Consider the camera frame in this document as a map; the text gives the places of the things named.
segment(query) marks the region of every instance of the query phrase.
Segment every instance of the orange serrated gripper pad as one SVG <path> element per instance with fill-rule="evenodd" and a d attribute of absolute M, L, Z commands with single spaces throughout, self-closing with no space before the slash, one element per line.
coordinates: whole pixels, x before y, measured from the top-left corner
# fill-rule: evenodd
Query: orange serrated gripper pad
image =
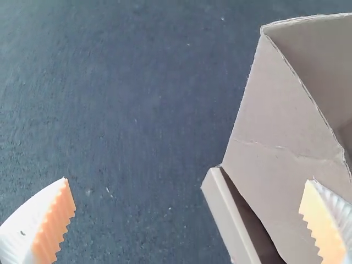
<path fill-rule="evenodd" d="M 347 244 L 340 233 L 335 217 L 341 217 L 343 200 L 315 180 L 308 180 L 299 208 L 315 245 L 322 264 L 343 264 L 348 261 Z"/>
<path fill-rule="evenodd" d="M 62 178 L 39 191 L 0 226 L 1 263 L 56 261 L 59 244 L 75 210 L 67 179 Z"/>

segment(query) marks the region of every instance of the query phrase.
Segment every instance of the gray carpet floor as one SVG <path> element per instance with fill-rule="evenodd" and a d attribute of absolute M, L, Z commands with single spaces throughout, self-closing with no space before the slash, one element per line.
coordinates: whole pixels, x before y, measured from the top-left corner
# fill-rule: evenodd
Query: gray carpet floor
<path fill-rule="evenodd" d="M 229 263 L 200 191 L 261 24 L 336 0 L 3 0 L 0 220 L 69 178 L 57 263 Z"/>

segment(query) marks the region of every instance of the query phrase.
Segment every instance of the corrugated cardboard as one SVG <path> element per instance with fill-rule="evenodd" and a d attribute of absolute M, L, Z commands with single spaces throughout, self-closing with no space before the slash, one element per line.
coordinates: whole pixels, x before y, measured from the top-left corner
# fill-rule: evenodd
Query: corrugated cardboard
<path fill-rule="evenodd" d="M 352 202 L 351 31 L 352 14 L 263 26 L 223 159 L 288 264 L 321 262 L 298 214 L 307 179 Z"/>
<path fill-rule="evenodd" d="M 224 171 L 211 168 L 202 191 L 234 263 L 284 263 L 261 222 Z"/>

